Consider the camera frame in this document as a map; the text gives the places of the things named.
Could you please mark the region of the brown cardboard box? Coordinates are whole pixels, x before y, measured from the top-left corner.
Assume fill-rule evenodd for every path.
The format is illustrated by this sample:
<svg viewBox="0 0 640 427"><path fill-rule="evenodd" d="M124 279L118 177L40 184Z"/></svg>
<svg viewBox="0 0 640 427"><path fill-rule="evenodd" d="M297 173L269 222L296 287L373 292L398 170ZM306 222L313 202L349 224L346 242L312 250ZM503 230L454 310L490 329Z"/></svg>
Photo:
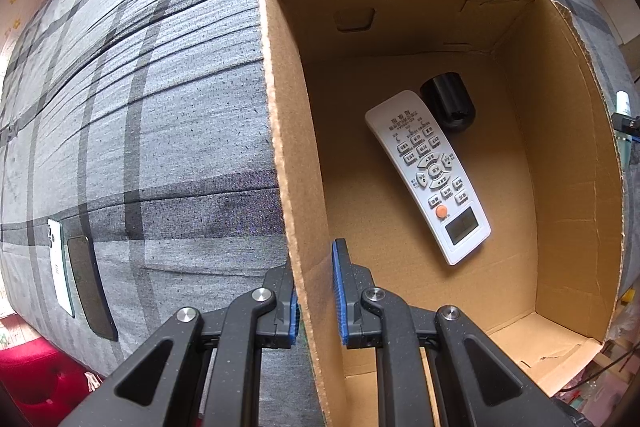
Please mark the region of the brown cardboard box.
<svg viewBox="0 0 640 427"><path fill-rule="evenodd" d="M460 308L539 386L600 351L623 264L604 93L553 0L259 0L288 255L330 426L378 421L331 249Z"/></svg>

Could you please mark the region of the black cylindrical speaker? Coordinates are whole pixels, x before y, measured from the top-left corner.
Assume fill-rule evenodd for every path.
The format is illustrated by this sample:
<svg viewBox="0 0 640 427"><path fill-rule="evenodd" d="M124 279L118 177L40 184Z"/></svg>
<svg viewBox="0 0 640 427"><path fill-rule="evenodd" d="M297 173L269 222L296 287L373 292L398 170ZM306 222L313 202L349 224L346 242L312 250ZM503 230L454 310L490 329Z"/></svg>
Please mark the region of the black cylindrical speaker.
<svg viewBox="0 0 640 427"><path fill-rule="evenodd" d="M445 132L462 132L475 120L475 106L458 72L443 72L426 80L420 97Z"/></svg>

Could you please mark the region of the black smartphone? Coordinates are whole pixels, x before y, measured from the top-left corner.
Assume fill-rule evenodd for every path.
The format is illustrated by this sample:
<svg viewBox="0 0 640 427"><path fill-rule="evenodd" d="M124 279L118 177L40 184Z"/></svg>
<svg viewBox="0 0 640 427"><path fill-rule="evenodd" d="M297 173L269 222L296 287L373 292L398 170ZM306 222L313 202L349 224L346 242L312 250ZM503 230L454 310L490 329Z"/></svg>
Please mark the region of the black smartphone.
<svg viewBox="0 0 640 427"><path fill-rule="evenodd" d="M91 239L78 235L67 239L70 267L79 302L90 329L99 337L117 341L118 332L102 285Z"/></svg>

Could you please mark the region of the white remote control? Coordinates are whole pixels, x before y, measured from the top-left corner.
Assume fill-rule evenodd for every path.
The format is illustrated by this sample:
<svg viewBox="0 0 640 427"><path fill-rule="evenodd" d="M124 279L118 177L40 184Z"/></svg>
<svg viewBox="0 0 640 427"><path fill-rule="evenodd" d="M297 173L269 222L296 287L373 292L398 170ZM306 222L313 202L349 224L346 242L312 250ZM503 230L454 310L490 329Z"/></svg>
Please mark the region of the white remote control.
<svg viewBox="0 0 640 427"><path fill-rule="evenodd" d="M488 239L491 227L445 132L416 93L401 91L369 109L366 124L384 148L448 265Z"/></svg>

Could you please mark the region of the red tufted cushion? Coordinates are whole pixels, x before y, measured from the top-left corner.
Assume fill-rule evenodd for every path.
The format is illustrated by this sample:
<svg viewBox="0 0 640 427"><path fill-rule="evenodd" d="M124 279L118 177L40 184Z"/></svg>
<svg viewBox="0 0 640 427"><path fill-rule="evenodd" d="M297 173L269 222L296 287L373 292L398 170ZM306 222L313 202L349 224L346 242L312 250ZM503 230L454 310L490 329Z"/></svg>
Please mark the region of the red tufted cushion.
<svg viewBox="0 0 640 427"><path fill-rule="evenodd" d="M103 378L55 348L19 315L1 319L1 424L57 426Z"/></svg>

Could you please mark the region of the grey plaid bed sheet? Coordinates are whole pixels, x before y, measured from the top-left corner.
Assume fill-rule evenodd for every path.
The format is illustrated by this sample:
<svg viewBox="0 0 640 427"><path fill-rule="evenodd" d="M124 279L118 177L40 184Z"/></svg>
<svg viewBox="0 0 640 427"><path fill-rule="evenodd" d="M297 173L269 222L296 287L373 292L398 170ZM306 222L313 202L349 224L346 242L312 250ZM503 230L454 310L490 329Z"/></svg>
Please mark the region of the grey plaid bed sheet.
<svg viewBox="0 0 640 427"><path fill-rule="evenodd" d="M553 0L587 51L608 113L631 77L591 0ZM622 169L624 257L639 169ZM56 301L49 219L63 229L75 316ZM67 239L93 243L118 332L89 327ZM50 0L18 39L1 106L1 265L14 309L109 374L175 311L227 306L289 261L259 0ZM304 323L268 351L264 426L329 426Z"/></svg>

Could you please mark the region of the white smartphone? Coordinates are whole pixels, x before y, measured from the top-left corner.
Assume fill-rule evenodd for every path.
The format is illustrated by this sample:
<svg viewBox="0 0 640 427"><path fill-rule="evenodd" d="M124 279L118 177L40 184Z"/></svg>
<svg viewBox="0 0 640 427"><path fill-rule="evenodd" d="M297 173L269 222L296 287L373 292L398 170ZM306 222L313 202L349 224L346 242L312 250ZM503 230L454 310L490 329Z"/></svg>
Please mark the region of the white smartphone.
<svg viewBox="0 0 640 427"><path fill-rule="evenodd" d="M58 221L49 219L47 226L51 272L56 301L70 317L74 317L73 300L70 295L70 280L68 279L65 263L62 225Z"/></svg>

